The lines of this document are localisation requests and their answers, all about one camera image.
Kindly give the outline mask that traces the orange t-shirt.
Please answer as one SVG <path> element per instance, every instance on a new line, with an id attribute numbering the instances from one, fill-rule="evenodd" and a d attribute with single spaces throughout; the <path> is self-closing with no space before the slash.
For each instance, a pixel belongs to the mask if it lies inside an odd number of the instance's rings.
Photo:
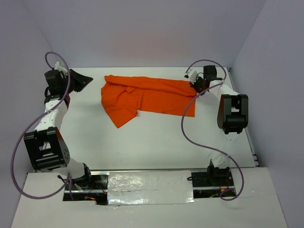
<path id="1" fill-rule="evenodd" d="M 101 104 L 117 128 L 135 118 L 138 111 L 182 116 L 197 95 L 183 80 L 114 75 L 104 79 Z"/>

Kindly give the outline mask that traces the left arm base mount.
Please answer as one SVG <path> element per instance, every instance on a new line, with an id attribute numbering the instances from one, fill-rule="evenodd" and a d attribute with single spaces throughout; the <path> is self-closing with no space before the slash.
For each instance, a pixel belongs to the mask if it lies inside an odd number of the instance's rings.
<path id="1" fill-rule="evenodd" d="M 88 183 L 74 183 L 71 188 L 65 187 L 63 201 L 92 201 L 97 205 L 108 204 L 109 172 L 93 171 Z"/>

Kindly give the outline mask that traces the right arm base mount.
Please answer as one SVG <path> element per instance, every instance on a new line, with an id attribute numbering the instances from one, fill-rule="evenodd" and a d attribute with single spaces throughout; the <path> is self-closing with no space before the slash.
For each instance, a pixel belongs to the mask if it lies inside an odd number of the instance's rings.
<path id="1" fill-rule="evenodd" d="M 193 197 L 195 199 L 236 196 L 234 181 L 229 167 L 216 168 L 213 163 L 210 163 L 206 171 L 191 172 L 187 180 L 192 183 Z"/>

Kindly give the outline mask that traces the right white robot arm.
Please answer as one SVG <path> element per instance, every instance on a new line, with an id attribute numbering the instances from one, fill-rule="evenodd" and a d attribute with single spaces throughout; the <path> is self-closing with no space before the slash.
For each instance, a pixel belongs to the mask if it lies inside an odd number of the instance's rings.
<path id="1" fill-rule="evenodd" d="M 214 65 L 204 66 L 200 73 L 194 69 L 188 69 L 185 77 L 189 77 L 190 86 L 197 93 L 211 87 L 209 92 L 219 100 L 217 125 L 220 144 L 218 149 L 232 155 L 236 139 L 248 125 L 248 96 L 239 94 L 224 84 L 224 78 L 218 76 Z"/>

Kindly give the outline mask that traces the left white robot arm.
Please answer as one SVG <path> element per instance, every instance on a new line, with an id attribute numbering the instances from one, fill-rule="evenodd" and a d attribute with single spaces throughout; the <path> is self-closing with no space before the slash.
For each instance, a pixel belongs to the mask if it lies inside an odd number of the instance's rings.
<path id="1" fill-rule="evenodd" d="M 52 69 L 45 73 L 45 78 L 47 88 L 44 103 L 47 114 L 33 131 L 25 133 L 23 137 L 31 165 L 35 171 L 70 175 L 79 189 L 88 189 L 93 184 L 90 169 L 71 158 L 60 127 L 69 108 L 69 94 L 81 92 L 93 78 L 72 69 Z"/>

